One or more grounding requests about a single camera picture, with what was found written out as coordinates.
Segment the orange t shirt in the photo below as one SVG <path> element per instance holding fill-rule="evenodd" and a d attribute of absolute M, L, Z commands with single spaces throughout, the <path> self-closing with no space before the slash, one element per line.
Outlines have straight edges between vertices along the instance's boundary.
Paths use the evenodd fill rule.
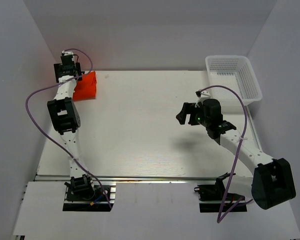
<path fill-rule="evenodd" d="M 77 82 L 74 89 L 72 99 L 74 102 L 92 100 L 97 95 L 97 76 L 96 72 L 92 71 L 87 76 L 84 76 L 81 81 Z"/>

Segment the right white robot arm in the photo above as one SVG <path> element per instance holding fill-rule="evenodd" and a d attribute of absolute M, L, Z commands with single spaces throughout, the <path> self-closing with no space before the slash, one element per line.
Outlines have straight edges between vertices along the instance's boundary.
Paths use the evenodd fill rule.
<path fill-rule="evenodd" d="M 185 102 L 176 119 L 181 125 L 202 125 L 208 136 L 227 149 L 248 168 L 252 177 L 225 173 L 216 178 L 213 185 L 200 185 L 202 201 L 226 200 L 230 196 L 244 196 L 267 210 L 296 197 L 296 189 L 290 163 L 275 159 L 244 139 L 237 128 L 224 120 L 221 104 L 216 99 L 198 103 Z"/>

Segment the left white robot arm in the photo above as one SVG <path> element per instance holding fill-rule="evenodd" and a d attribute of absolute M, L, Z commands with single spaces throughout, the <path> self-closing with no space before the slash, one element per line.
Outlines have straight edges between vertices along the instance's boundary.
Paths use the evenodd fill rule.
<path fill-rule="evenodd" d="M 70 178 L 79 179 L 88 174 L 82 170 L 85 162 L 79 141 L 79 127 L 81 120 L 73 101 L 73 95 L 80 77 L 81 67 L 75 61 L 75 54 L 72 51 L 61 53 L 61 63 L 55 63 L 54 72 L 56 81 L 60 84 L 53 100 L 47 102 L 48 112 L 53 128 L 60 134 L 63 147 L 70 152 L 68 157 Z"/>

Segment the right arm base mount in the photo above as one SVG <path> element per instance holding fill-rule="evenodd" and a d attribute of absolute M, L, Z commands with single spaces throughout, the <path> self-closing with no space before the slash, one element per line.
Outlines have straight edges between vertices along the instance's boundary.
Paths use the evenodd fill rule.
<path fill-rule="evenodd" d="M 230 176 L 225 173 L 216 178 L 214 184 L 199 184 L 193 190 L 199 196 L 199 211 L 200 213 L 218 213 L 221 201 L 225 192 L 225 185 L 223 183 Z M 239 200 L 241 195 L 235 193 L 228 193 L 225 199 L 225 204 L 222 212 L 226 212 L 234 203 Z M 245 204 L 245 197 L 243 200 L 231 210 L 231 212 L 247 212 Z"/>

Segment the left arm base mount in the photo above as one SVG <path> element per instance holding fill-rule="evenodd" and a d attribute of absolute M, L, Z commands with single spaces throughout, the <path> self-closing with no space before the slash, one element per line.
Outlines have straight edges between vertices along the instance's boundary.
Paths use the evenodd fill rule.
<path fill-rule="evenodd" d="M 84 174 L 72 177 L 66 186 L 62 210 L 64 212 L 110 212 L 115 202 L 116 187 L 100 186 Z"/>

